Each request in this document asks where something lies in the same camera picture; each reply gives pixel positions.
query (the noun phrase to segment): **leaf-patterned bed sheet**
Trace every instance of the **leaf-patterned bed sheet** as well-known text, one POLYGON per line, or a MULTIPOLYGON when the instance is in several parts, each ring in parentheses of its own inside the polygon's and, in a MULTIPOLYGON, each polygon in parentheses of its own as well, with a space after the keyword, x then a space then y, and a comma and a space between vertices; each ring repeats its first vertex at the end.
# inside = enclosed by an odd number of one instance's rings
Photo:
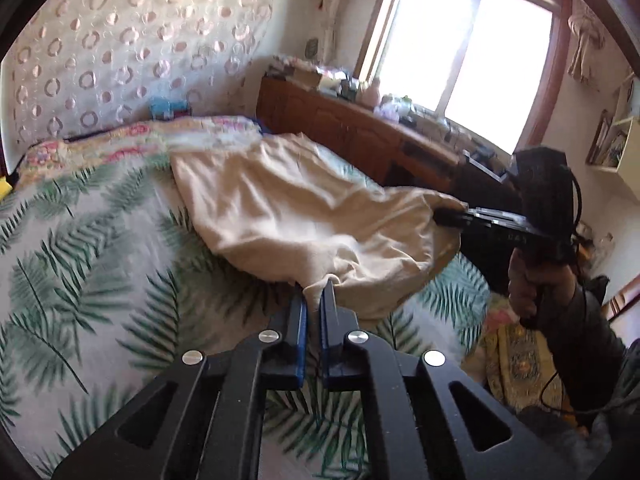
MULTIPOLYGON (((0 226, 0 422, 45 478, 183 352, 233 348, 291 294, 206 248, 166 154, 23 187, 0 203, 0 226)), ((458 255, 373 331, 460 361, 488 295, 458 255)), ((359 394, 325 391, 311 352, 300 392, 269 393, 260 477, 357 479, 368 467, 359 394)))

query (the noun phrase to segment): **black cable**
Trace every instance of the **black cable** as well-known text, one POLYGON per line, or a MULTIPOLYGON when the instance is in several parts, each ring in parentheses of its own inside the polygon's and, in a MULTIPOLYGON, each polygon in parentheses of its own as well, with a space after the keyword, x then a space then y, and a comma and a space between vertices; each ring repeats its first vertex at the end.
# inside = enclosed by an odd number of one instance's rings
MULTIPOLYGON (((569 171, 569 173, 571 174, 571 179, 574 182, 574 186, 575 186, 575 193, 576 193, 576 198, 577 198, 577 202, 578 202, 578 210, 576 212, 575 215, 575 222, 574 222, 574 234, 577 235, 576 229, 578 227, 578 223, 580 222, 580 218, 582 217, 582 192, 580 191, 580 184, 578 184, 578 179, 576 179, 574 172, 571 171, 570 168, 567 168, 567 171, 569 171)), ((575 257, 576 257, 576 262, 578 259, 578 250, 580 249, 580 244, 576 244, 575 247, 575 257)), ((584 288, 584 284, 581 283, 582 282, 582 269, 580 268, 579 265, 577 265, 577 270, 578 270, 578 284, 580 284, 580 286, 582 287, 582 301, 584 303, 584 320, 586 321, 587 319, 587 314, 588 314, 588 310, 587 310, 587 291, 584 288)), ((556 373, 554 373, 551 378, 546 382, 546 384, 544 385, 544 387, 542 388, 542 391, 540 391, 540 396, 538 397, 538 400, 540 402, 540 404, 546 408, 547 410, 551 411, 551 412, 555 412, 555 413, 560 413, 561 415, 597 415, 599 413, 608 413, 611 412, 612 410, 616 410, 618 408, 623 408, 625 406, 628 406, 630 404, 633 404, 635 402, 639 402, 640 401, 640 397, 632 397, 630 399, 621 399, 620 402, 614 402, 614 401, 609 401, 607 404, 605 404, 603 407, 601 408, 595 408, 594 410, 562 410, 559 408, 554 408, 553 406, 549 406, 544 400, 543 400, 543 396, 546 392, 546 389, 551 385, 551 383, 553 382, 553 380, 558 376, 558 372, 556 371, 556 373)))

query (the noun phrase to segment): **person's arm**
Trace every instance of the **person's arm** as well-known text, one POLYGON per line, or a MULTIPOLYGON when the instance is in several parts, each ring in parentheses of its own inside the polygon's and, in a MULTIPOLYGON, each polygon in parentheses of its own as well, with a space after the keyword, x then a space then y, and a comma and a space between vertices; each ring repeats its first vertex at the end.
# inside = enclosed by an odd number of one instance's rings
MULTIPOLYGON (((545 336, 574 409, 605 406, 618 381, 626 349, 600 313, 596 299, 590 292, 583 294, 568 266, 527 268, 518 250, 511 257, 509 272, 511 306, 523 326, 545 336), (535 305, 537 285, 546 285, 539 310, 535 305)), ((576 418, 590 427, 594 416, 576 418)))

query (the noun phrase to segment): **hand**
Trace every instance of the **hand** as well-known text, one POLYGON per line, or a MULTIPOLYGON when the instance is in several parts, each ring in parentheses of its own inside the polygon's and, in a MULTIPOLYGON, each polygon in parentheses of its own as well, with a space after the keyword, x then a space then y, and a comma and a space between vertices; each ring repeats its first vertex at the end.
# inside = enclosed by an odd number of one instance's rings
POLYGON ((514 249, 509 262, 509 303, 525 319, 536 315, 537 286, 551 288, 554 303, 564 308, 574 298, 576 279, 569 266, 542 264, 527 267, 520 249, 514 249))

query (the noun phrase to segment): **window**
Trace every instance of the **window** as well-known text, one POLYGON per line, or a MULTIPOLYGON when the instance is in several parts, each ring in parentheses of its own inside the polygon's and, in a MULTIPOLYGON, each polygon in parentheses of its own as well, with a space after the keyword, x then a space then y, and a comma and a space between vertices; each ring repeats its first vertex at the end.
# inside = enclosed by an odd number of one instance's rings
POLYGON ((570 2, 379 0, 356 73, 513 153, 546 130, 570 2))

